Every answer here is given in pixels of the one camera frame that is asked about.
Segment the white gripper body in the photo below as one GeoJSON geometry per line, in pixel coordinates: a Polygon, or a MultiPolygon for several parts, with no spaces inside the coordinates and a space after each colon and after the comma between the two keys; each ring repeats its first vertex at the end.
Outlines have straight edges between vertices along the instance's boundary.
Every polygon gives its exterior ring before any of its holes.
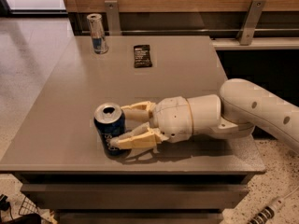
{"type": "Polygon", "coordinates": [[[186,141],[192,136],[192,114],[181,96],[163,99],[152,112],[153,125],[169,143],[186,141]]]}

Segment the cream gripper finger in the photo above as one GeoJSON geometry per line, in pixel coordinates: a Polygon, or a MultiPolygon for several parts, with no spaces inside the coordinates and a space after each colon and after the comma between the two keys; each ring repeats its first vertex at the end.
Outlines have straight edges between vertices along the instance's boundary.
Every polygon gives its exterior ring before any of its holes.
{"type": "Polygon", "coordinates": [[[151,101],[144,101],[132,105],[124,105],[121,110],[126,119],[139,122],[147,122],[152,118],[152,112],[156,104],[151,101]]]}
{"type": "Polygon", "coordinates": [[[118,149],[136,149],[156,147],[168,139],[159,128],[151,128],[148,122],[143,123],[128,133],[113,137],[109,143],[118,149]]]}

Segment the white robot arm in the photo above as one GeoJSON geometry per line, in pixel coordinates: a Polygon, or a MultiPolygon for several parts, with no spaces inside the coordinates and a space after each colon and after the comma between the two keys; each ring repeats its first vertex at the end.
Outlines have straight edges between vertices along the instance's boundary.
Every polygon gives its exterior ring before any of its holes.
{"type": "Polygon", "coordinates": [[[225,81],[218,94],[178,96],[158,104],[147,101],[122,110],[127,119],[141,124],[111,139],[110,144],[119,149],[177,143],[200,134],[240,138],[258,127],[299,152],[299,107],[245,79],[225,81]]]}

